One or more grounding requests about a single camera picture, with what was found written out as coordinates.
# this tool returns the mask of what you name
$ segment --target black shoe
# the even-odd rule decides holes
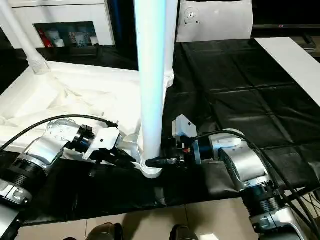
[[[124,240],[122,226],[119,223],[105,223],[96,226],[86,240]]]
[[[175,225],[169,240],[199,240],[197,235],[187,226]]]

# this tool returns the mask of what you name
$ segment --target cable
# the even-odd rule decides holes
[[[310,221],[302,214],[302,212],[289,200],[289,198],[285,194],[281,194],[282,198],[285,202],[292,208],[292,210],[301,218],[301,220],[311,229],[311,231],[315,231],[314,227],[310,223]]]
[[[308,201],[307,199],[305,199],[305,197],[302,197],[304,200],[306,200],[308,203],[310,203],[310,204],[312,204],[312,206],[313,206],[313,208],[314,208],[314,211],[315,211],[315,214],[316,214],[316,216],[319,218],[320,216],[319,216],[319,213],[318,213],[318,211],[317,211],[317,209],[319,209],[320,210],[320,207],[318,207],[318,206],[316,206],[315,204],[314,204],[314,200],[312,199],[312,196],[311,196],[311,194],[309,193],[308,194],[309,195],[309,198],[310,198],[310,201]]]
[[[50,117],[50,118],[47,118],[45,120],[42,120],[42,121],[39,121],[31,126],[29,126],[28,128],[26,128],[25,130],[23,130],[22,132],[18,133],[16,136],[14,136],[13,138],[11,138],[9,141],[7,141],[2,147],[0,147],[0,153],[6,149],[10,144],[12,144],[15,140],[17,140],[18,138],[20,138],[22,135],[26,134],[27,132],[29,132],[30,130],[42,125],[42,124],[45,124],[47,122],[50,122],[50,121],[53,121],[53,120],[57,120],[57,119],[65,119],[65,118],[82,118],[82,119],[92,119],[92,120],[96,120],[96,121],[100,121],[100,122],[103,122],[105,124],[108,125],[108,127],[112,128],[112,127],[115,127],[117,128],[118,125],[111,122],[111,121],[108,121],[108,120],[105,120],[103,118],[100,118],[100,117],[96,117],[96,116],[89,116],[89,115],[79,115],[79,114],[67,114],[67,115],[60,115],[60,116],[54,116],[54,117]]]
[[[307,215],[307,217],[308,217],[308,219],[310,221],[310,224],[313,226],[310,229],[313,230],[313,232],[316,235],[317,239],[320,240],[320,232],[319,232],[318,225],[317,225],[316,221],[314,220],[312,214],[310,213],[309,209],[305,205],[305,203],[301,200],[301,198],[298,195],[298,193],[296,192],[296,190],[292,187],[291,183],[287,180],[285,175],[278,168],[278,166],[271,160],[271,158],[264,151],[262,151],[259,147],[257,147],[253,142],[251,142],[246,136],[244,136],[243,134],[240,134],[238,132],[231,131],[231,130],[220,130],[220,131],[207,132],[205,134],[202,134],[202,135],[199,135],[199,136],[196,136],[196,137],[192,137],[191,140],[192,141],[196,141],[196,140],[199,140],[201,138],[208,137],[208,136],[211,136],[211,135],[216,135],[216,134],[231,134],[231,135],[234,135],[234,136],[236,136],[238,138],[241,138],[241,139],[245,140],[249,145],[253,146],[253,148],[260,153],[260,155],[262,156],[262,160],[263,160],[263,162],[264,162],[264,164],[265,164],[265,166],[266,166],[266,168],[268,170],[268,173],[271,174],[270,175],[271,179],[274,181],[274,183],[277,186],[279,186],[275,176],[273,175],[273,170],[274,170],[279,175],[279,177],[282,179],[282,181],[284,182],[286,187],[291,191],[292,195],[298,201],[300,206],[302,207],[303,211],[305,212],[305,214]]]
[[[313,198],[313,200],[315,200],[315,201],[320,205],[320,201],[316,198],[316,196],[314,195],[314,193],[313,193],[313,195],[312,195],[312,193],[311,193],[311,197]]]

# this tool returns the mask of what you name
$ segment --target white cylindrical column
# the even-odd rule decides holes
[[[164,60],[164,79],[169,81],[169,86],[174,80],[174,49],[176,38],[178,0],[166,0],[165,13],[165,60]]]
[[[12,31],[18,38],[21,47],[26,54],[30,67],[32,67],[36,74],[46,73],[48,71],[48,66],[45,59],[41,56],[40,53],[37,52],[36,48],[32,45],[30,39],[16,19],[16,16],[8,3],[8,0],[0,0],[0,10],[3,13],[7,23],[10,25]]]
[[[141,86],[143,159],[159,156],[162,135],[166,31],[165,0],[134,0]]]

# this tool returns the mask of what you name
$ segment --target black tarp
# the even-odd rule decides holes
[[[76,56],[67,48],[49,51],[52,61],[137,70],[137,62],[115,47],[99,47],[91,56]],[[20,74],[12,69],[23,64],[4,62],[2,69],[12,81]],[[163,112],[164,138],[180,114],[199,133],[238,129],[267,152],[295,188],[319,186],[320,108],[255,40],[177,43],[174,72]],[[1,153],[0,170],[16,155]],[[26,210],[25,225],[238,196],[222,162],[167,169],[157,179],[105,165],[91,178],[91,166],[60,160]]]

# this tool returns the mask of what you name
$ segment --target bottle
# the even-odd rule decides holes
[[[58,48],[65,47],[65,42],[62,39],[56,39],[53,43]]]
[[[49,40],[54,43],[55,40],[61,39],[60,34],[57,30],[51,29],[45,32],[45,35],[48,36]]]
[[[44,31],[43,31],[41,28],[39,28],[39,29],[38,29],[38,32],[39,32],[40,38],[41,38],[44,46],[45,46],[46,48],[53,48],[53,47],[54,47],[53,44],[52,44],[52,43],[50,42],[50,40],[46,37]]]
[[[77,41],[76,41],[76,28],[74,26],[74,22],[70,22],[69,26],[68,26],[68,35],[69,35],[69,39],[72,45],[76,45]]]

